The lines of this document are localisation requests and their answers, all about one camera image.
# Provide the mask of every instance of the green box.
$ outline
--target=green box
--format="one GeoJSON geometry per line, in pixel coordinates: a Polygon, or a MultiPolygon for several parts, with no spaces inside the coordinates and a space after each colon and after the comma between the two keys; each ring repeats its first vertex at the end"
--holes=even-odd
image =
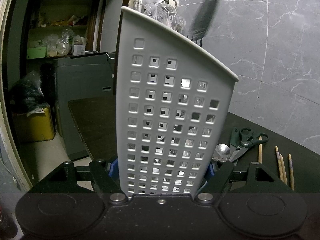
{"type": "Polygon", "coordinates": [[[41,58],[46,55],[46,47],[27,49],[27,59],[41,58]]]}

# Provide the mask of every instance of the basket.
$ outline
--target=basket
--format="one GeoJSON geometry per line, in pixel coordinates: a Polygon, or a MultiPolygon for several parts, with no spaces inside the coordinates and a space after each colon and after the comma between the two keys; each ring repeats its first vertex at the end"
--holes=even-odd
{"type": "Polygon", "coordinates": [[[204,49],[128,7],[116,93],[120,185],[133,194],[195,196],[238,77],[204,49]]]}

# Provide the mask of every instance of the gray appliance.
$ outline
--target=gray appliance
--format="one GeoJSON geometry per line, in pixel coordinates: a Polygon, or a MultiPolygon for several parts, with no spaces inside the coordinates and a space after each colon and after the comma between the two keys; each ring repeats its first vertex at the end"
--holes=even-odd
{"type": "Polygon", "coordinates": [[[109,59],[106,53],[100,52],[53,60],[57,127],[70,160],[86,157],[88,153],[73,122],[68,101],[110,95],[113,89],[114,63],[114,59],[109,59]]]}

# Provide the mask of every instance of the dark tabletop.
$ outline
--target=dark tabletop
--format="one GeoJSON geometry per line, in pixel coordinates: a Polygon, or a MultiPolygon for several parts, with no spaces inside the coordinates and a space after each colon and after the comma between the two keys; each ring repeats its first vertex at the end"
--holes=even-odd
{"type": "MultiPolygon", "coordinates": [[[[79,134],[91,157],[111,159],[116,156],[116,98],[86,98],[69,102],[69,108],[79,134]]],[[[292,156],[295,190],[297,192],[320,192],[320,156],[311,150],[275,132],[261,127],[235,114],[228,113],[219,144],[229,145],[232,128],[250,127],[267,133],[269,141],[262,148],[262,164],[278,175],[275,146],[283,155],[287,179],[289,179],[288,154],[292,156]]],[[[258,146],[241,157],[236,170],[243,170],[252,161],[258,161],[258,146]]]]}

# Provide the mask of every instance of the gray marble wall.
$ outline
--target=gray marble wall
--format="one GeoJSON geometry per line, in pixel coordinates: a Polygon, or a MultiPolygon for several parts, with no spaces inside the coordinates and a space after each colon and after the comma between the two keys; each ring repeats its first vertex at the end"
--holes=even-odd
{"type": "Polygon", "coordinates": [[[239,76],[230,112],[320,154],[320,0],[221,0],[203,48],[239,76]]]}

